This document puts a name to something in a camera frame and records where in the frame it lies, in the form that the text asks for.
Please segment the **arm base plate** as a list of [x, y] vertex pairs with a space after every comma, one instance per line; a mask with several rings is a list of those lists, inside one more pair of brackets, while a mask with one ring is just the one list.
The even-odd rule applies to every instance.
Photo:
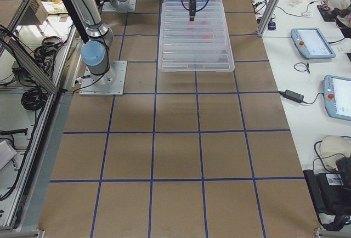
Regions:
[[102, 13], [134, 13], [137, 0], [120, 2], [118, 0], [105, 0]]
[[109, 71], [95, 83], [98, 76], [91, 75], [90, 70], [86, 67], [84, 75], [89, 77], [84, 78], [81, 86], [83, 87], [78, 92], [82, 96], [122, 96], [127, 71], [127, 61], [111, 61]]

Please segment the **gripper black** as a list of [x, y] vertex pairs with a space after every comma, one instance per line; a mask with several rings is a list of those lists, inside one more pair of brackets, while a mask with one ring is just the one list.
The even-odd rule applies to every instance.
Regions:
[[189, 21], [195, 20], [197, 0], [189, 0]]

